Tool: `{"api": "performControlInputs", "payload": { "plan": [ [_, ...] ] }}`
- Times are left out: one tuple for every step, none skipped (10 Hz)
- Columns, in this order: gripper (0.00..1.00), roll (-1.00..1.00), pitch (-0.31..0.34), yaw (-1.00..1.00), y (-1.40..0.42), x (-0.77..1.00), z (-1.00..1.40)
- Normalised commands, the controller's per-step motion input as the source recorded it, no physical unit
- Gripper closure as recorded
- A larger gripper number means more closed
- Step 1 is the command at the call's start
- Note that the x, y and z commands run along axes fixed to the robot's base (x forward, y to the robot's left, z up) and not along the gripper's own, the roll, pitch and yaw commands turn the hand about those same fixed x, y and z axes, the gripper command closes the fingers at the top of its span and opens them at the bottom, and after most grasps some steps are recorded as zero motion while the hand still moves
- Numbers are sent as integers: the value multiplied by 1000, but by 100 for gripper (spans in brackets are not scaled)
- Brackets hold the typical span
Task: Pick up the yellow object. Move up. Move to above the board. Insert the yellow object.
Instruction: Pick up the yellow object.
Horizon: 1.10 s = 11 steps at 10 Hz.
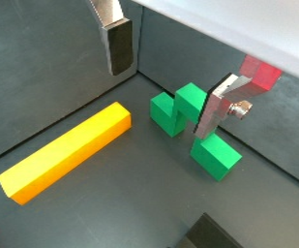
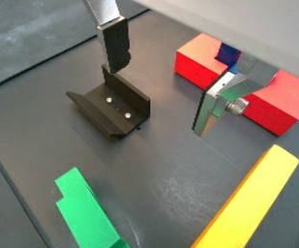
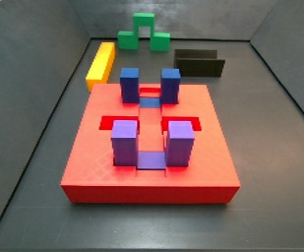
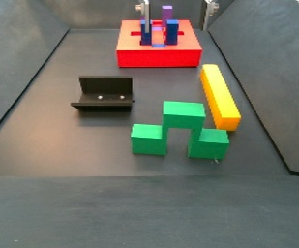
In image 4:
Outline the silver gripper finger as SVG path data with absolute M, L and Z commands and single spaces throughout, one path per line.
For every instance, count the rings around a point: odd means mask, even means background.
M 145 21 L 145 32 L 149 32 L 149 0 L 139 0 L 135 5 L 135 10 L 141 13 L 141 18 Z
M 217 0 L 203 0 L 204 2 L 204 18 L 203 18 L 203 29 L 207 29 L 208 19 L 219 10 Z

